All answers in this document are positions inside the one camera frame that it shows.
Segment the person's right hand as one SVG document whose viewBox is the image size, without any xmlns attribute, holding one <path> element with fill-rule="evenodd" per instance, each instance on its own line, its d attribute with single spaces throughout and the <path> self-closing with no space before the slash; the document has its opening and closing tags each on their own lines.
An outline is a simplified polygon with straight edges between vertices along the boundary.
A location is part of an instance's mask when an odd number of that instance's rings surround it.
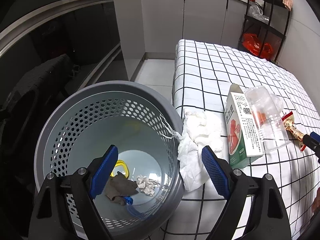
<svg viewBox="0 0 320 240">
<path fill-rule="evenodd" d="M 317 189 L 316 198 L 312 203 L 312 206 L 311 206 L 312 212 L 316 213 L 319 207 L 320 207 L 320 188 Z"/>
</svg>

